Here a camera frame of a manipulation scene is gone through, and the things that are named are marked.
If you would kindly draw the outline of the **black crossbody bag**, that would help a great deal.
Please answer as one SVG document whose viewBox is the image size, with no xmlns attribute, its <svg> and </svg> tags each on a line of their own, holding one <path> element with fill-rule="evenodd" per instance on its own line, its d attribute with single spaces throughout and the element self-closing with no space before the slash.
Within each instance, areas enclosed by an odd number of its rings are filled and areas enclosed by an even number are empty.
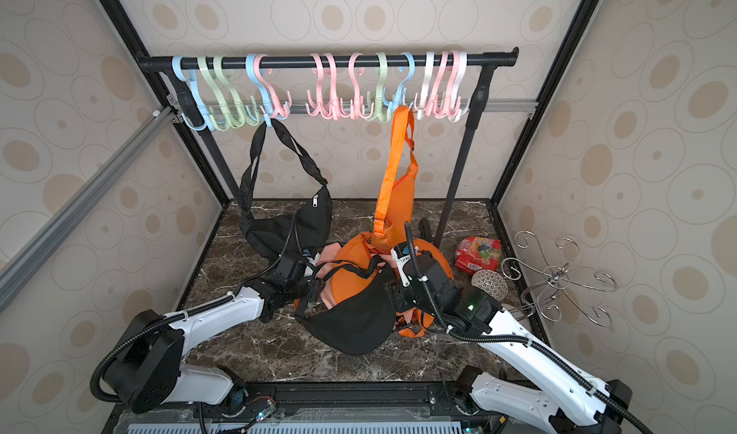
<svg viewBox="0 0 737 434">
<path fill-rule="evenodd" d="M 294 153 L 302 170 L 321 186 L 318 191 L 293 213 L 257 218 L 251 211 L 253 193 L 259 173 L 261 153 L 267 131 L 273 130 L 279 141 Z M 331 229 L 333 202 L 328 182 L 318 165 L 279 120 L 264 121 L 253 135 L 251 163 L 241 178 L 238 205 L 241 210 L 240 230 L 258 255 L 274 262 L 281 254 L 315 257 L 326 242 Z"/>
<path fill-rule="evenodd" d="M 368 286 L 329 311 L 305 317 L 299 324 L 322 343 L 345 355 L 366 355 L 392 334 L 397 310 L 386 284 L 395 280 L 391 267 L 381 268 Z"/>
</svg>

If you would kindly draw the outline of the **orange crossbody bag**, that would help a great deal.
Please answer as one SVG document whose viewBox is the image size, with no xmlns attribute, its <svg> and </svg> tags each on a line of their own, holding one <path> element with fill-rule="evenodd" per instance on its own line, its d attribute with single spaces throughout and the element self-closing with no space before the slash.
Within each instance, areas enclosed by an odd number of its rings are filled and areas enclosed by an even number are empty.
<svg viewBox="0 0 737 434">
<path fill-rule="evenodd" d="M 400 106 L 393 115 L 388 165 L 377 199 L 370 246 L 387 254 L 406 240 L 404 224 L 412 219 L 418 161 L 415 157 L 415 116 Z"/>
</svg>

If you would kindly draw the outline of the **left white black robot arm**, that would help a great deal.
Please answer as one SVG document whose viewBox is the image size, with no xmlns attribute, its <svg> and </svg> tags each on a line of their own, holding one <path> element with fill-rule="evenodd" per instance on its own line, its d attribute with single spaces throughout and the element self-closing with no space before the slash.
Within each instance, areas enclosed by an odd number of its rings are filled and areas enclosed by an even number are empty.
<svg viewBox="0 0 737 434">
<path fill-rule="evenodd" d="M 230 328 L 269 321 L 276 310 L 308 293 L 321 267 L 319 257 L 283 255 L 270 272 L 245 281 L 237 292 L 193 309 L 138 313 L 93 371 L 91 395 L 122 403 L 136 414 L 166 403 L 223 403 L 236 391 L 234 374 L 189 365 L 188 353 Z"/>
</svg>

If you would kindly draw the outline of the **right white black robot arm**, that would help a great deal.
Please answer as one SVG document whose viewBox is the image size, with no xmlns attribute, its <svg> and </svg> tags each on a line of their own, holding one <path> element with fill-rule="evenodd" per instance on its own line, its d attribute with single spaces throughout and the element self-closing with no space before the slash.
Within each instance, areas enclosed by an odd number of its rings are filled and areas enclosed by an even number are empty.
<svg viewBox="0 0 737 434">
<path fill-rule="evenodd" d="M 485 291 L 458 288 L 439 258 L 420 250 L 409 223 L 404 231 L 406 240 L 392 255 L 411 305 L 431 316 L 450 337 L 501 357 L 531 383 L 523 386 L 488 372 L 467 371 L 456 396 L 462 412 L 497 412 L 545 433 L 619 433 L 623 422 L 649 432 L 629 410 L 627 385 L 605 382 L 575 366 Z"/>
</svg>

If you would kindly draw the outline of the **pink plastic hook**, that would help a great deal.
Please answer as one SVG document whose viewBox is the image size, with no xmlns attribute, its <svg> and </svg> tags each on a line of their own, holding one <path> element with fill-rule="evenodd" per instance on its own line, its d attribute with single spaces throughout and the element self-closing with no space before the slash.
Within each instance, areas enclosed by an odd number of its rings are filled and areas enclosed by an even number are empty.
<svg viewBox="0 0 737 434">
<path fill-rule="evenodd" d="M 253 56 L 253 72 L 257 81 L 257 86 L 261 92 L 264 113 L 271 119 L 287 119 L 291 114 L 291 94 L 287 92 L 286 100 L 284 102 L 280 100 L 274 86 L 267 81 L 263 75 L 261 62 L 264 57 L 266 57 L 266 54 L 255 54 L 255 56 Z"/>
</svg>

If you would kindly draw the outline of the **white plastic hook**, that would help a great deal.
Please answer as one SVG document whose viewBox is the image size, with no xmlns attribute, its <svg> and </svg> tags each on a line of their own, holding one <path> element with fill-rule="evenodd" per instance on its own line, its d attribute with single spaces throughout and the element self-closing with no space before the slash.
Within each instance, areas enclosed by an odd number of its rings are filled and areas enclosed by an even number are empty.
<svg viewBox="0 0 737 434">
<path fill-rule="evenodd" d="M 423 119 L 425 116 L 425 107 L 427 104 L 430 91 L 430 83 L 432 81 L 434 72 L 435 53 L 431 51 L 426 52 L 424 62 L 425 64 L 423 66 L 422 85 L 420 87 L 420 92 L 416 94 L 413 103 L 416 119 Z"/>
</svg>

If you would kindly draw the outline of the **green plastic hook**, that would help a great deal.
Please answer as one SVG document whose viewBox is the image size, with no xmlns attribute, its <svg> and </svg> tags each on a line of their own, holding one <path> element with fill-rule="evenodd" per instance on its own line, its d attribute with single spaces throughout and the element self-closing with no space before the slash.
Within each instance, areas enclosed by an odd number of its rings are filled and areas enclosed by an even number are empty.
<svg viewBox="0 0 737 434">
<path fill-rule="evenodd" d="M 221 112 L 221 118 L 217 119 L 215 115 L 209 114 L 209 119 L 214 124 L 214 129 L 217 131 L 225 132 L 230 129 L 239 129 L 246 124 L 246 111 L 240 100 L 237 91 L 234 86 L 230 84 L 228 77 L 226 76 L 225 70 L 222 66 L 224 56 L 216 56 L 212 58 L 213 68 L 211 69 L 207 64 L 207 58 L 205 56 L 199 56 L 197 58 L 198 68 L 201 76 L 207 85 L 212 90 L 216 97 L 218 107 Z M 236 113 L 230 110 L 230 104 L 223 93 L 223 89 L 228 89 L 232 95 L 234 107 Z"/>
</svg>

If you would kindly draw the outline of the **light blue leftmost hook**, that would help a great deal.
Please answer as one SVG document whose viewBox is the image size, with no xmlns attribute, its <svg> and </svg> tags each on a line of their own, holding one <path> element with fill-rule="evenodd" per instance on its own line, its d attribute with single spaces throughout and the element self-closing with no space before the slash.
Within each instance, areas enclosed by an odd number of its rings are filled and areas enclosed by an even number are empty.
<svg viewBox="0 0 737 434">
<path fill-rule="evenodd" d="M 200 94 L 197 71 L 195 71 L 195 69 L 184 69 L 182 67 L 182 59 L 182 56 L 175 56 L 172 59 L 172 70 L 174 71 L 174 74 L 176 75 L 178 80 L 184 83 L 187 87 L 187 90 L 195 106 L 197 107 L 200 117 L 202 118 L 201 121 L 195 121 L 190 115 L 185 115 L 185 124 L 194 131 L 213 132 L 215 130 L 215 125 L 211 119 L 207 104 L 205 104 Z"/>
</svg>

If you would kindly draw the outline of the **orange pink backpack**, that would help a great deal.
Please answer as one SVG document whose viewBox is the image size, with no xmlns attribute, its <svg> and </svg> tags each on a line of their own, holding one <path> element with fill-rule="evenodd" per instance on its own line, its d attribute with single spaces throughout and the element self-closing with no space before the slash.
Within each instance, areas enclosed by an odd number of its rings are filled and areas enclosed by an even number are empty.
<svg viewBox="0 0 737 434">
<path fill-rule="evenodd" d="M 360 234 L 339 248 L 333 259 L 321 259 L 317 279 L 326 282 L 320 297 L 327 311 L 362 292 L 381 268 L 391 267 L 395 271 L 394 282 L 401 282 L 391 252 L 382 254 L 375 251 L 369 238 L 368 234 Z M 419 338 L 435 323 L 434 309 L 427 293 L 436 295 L 437 305 L 454 301 L 457 293 L 451 269 L 441 252 L 422 239 L 408 243 L 416 276 L 411 280 L 411 286 L 405 288 L 405 293 L 412 298 L 415 310 L 412 322 L 397 322 L 395 319 L 392 334 Z"/>
</svg>

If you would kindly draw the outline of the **red snack packet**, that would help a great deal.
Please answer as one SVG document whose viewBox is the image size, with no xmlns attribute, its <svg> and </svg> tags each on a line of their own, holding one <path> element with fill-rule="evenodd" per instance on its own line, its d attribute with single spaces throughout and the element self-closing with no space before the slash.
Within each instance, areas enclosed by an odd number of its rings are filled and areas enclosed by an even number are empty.
<svg viewBox="0 0 737 434">
<path fill-rule="evenodd" d="M 472 236 L 458 244 L 455 251 L 455 266 L 470 275 L 482 270 L 496 271 L 502 256 L 499 239 Z"/>
</svg>

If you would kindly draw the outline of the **patterned round pouch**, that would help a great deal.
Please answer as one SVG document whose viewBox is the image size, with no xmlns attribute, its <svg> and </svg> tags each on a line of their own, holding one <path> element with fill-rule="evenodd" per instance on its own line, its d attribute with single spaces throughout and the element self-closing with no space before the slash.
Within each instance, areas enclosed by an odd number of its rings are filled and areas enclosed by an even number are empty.
<svg viewBox="0 0 737 434">
<path fill-rule="evenodd" d="M 491 298 L 502 303 L 509 294 L 504 276 L 494 270 L 479 270 L 471 276 L 471 284 L 484 290 Z"/>
</svg>

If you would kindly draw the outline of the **black clothes rack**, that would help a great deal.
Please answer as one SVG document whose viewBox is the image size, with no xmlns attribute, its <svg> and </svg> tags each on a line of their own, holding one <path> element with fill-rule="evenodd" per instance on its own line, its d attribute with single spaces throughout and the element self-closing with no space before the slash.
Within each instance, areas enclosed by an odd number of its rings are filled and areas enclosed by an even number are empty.
<svg viewBox="0 0 737 434">
<path fill-rule="evenodd" d="M 509 52 L 485 52 L 480 54 L 470 54 L 466 57 L 466 65 L 468 67 L 479 67 L 481 73 L 478 77 L 476 88 L 472 97 L 469 99 L 469 112 L 466 115 L 466 124 L 464 125 L 464 136 L 461 141 L 459 154 L 454 163 L 453 174 L 448 186 L 445 203 L 443 203 L 443 211 L 437 231 L 434 234 L 433 244 L 439 248 L 445 235 L 445 228 L 450 218 L 452 206 L 456 199 L 456 194 L 460 186 L 460 180 L 468 160 L 468 153 L 472 146 L 475 132 L 478 129 L 481 116 L 487 110 L 489 102 L 489 87 L 495 71 L 499 68 L 512 68 L 516 65 L 519 56 L 519 48 L 514 48 Z M 202 118 L 195 106 L 187 87 L 180 82 L 174 71 L 172 70 L 172 59 L 175 56 L 150 56 L 147 52 L 139 52 L 134 56 L 138 67 L 146 74 L 149 79 L 157 79 L 162 73 L 169 79 L 174 94 L 170 105 L 178 110 L 182 119 L 185 115 L 190 115 L 195 121 L 201 121 Z M 265 57 L 261 65 L 262 69 L 368 69 L 368 68 L 411 68 L 423 67 L 425 62 L 424 55 L 388 55 L 381 58 L 379 55 L 358 55 L 356 57 L 340 55 L 333 60 L 329 60 L 326 56 L 318 58 L 308 56 L 274 56 Z M 441 57 L 435 56 L 434 66 L 441 63 Z M 184 57 L 182 59 L 182 67 L 184 69 L 195 69 L 197 71 L 198 63 L 195 57 Z M 199 132 L 200 137 L 205 143 L 205 147 L 209 152 L 212 161 L 220 171 L 224 178 L 228 189 L 233 197 L 238 200 L 240 186 L 236 184 L 230 168 L 225 162 L 222 151 L 216 144 L 212 132 Z"/>
</svg>

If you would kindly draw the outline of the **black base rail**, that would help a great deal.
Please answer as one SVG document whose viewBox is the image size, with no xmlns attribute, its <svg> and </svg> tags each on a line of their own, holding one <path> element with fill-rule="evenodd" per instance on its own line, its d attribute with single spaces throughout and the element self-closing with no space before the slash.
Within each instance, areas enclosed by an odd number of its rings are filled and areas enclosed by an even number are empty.
<svg viewBox="0 0 737 434">
<path fill-rule="evenodd" d="M 257 383 L 233 412 L 167 403 L 146 414 L 115 409 L 106 433 L 501 433 L 513 422 L 541 432 L 558 408 L 529 387 L 495 382 L 474 401 L 451 381 Z"/>
</svg>

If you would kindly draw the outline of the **aluminium side rail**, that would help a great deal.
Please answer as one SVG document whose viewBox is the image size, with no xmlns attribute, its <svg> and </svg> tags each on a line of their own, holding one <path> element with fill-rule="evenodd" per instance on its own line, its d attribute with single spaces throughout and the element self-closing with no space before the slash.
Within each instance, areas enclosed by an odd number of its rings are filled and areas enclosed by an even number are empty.
<svg viewBox="0 0 737 434">
<path fill-rule="evenodd" d="M 132 135 L 72 198 L 31 238 L 1 272 L 1 308 L 6 309 L 80 222 L 105 197 L 141 152 L 174 119 L 174 109 L 157 114 Z"/>
</svg>

